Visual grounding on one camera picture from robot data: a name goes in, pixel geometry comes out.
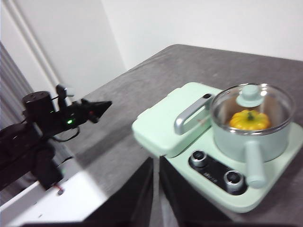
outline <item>glass lid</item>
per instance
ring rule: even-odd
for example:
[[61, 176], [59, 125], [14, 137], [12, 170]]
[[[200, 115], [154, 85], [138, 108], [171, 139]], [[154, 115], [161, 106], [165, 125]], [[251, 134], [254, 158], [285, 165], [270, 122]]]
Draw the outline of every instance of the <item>glass lid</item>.
[[269, 84], [241, 84], [219, 93], [211, 115], [221, 128], [240, 134], [265, 135], [285, 127], [294, 115], [293, 99]]

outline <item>control knob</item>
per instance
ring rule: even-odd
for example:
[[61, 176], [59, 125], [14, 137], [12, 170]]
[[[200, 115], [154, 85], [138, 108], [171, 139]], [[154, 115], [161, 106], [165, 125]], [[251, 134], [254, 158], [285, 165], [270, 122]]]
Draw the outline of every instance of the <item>control knob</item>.
[[204, 167], [207, 165], [207, 154], [202, 150], [196, 150], [190, 156], [190, 163], [195, 167]]
[[243, 175], [236, 170], [227, 171], [223, 178], [229, 192], [237, 192], [243, 187]]

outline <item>gray table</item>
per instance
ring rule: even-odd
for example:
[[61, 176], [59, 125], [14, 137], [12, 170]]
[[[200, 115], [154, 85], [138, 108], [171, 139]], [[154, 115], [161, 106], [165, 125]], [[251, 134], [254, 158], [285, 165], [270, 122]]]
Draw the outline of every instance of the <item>gray table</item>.
[[[150, 155], [133, 138], [131, 125], [145, 109], [177, 87], [196, 81], [225, 89], [233, 85], [270, 83], [288, 91], [296, 101], [294, 121], [303, 125], [303, 62], [187, 45], [172, 45], [93, 91], [90, 101], [112, 100], [98, 124], [84, 124], [67, 143], [80, 164], [108, 196], [115, 193]], [[236, 214], [237, 221], [303, 223], [302, 151], [266, 198], [253, 211]], [[176, 226], [159, 188], [159, 163], [154, 160], [152, 227]]]

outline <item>mint green pot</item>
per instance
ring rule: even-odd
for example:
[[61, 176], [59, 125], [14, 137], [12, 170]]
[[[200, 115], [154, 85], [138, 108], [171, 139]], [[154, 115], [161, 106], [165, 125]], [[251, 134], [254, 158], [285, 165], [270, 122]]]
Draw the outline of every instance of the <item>mint green pot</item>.
[[246, 183], [253, 188], [267, 184], [263, 163], [280, 156], [287, 147], [290, 124], [269, 135], [241, 135], [212, 121], [218, 149], [229, 158], [246, 163]]
[[[244, 109], [265, 113], [271, 127], [240, 130], [229, 126], [235, 113]], [[227, 157], [246, 163], [246, 182], [264, 187], [268, 180], [264, 162], [280, 156], [288, 144], [295, 104], [281, 89], [268, 84], [243, 84], [219, 93], [210, 103], [214, 140]]]

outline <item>pot handle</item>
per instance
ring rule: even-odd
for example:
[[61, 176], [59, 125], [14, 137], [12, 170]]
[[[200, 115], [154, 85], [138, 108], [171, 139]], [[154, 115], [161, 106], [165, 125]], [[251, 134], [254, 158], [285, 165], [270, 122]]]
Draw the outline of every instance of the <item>pot handle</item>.
[[180, 113], [179, 116], [175, 119], [175, 123], [174, 123], [175, 133], [178, 135], [184, 134], [185, 121], [204, 105], [205, 105], [205, 109], [209, 110], [210, 102], [212, 101], [213, 97], [214, 95], [212, 94], [205, 94], [203, 95], [203, 97], [199, 98], [192, 105], [190, 105], [186, 110]]
[[256, 141], [245, 143], [246, 183], [252, 188], [263, 188], [267, 184], [260, 145]]

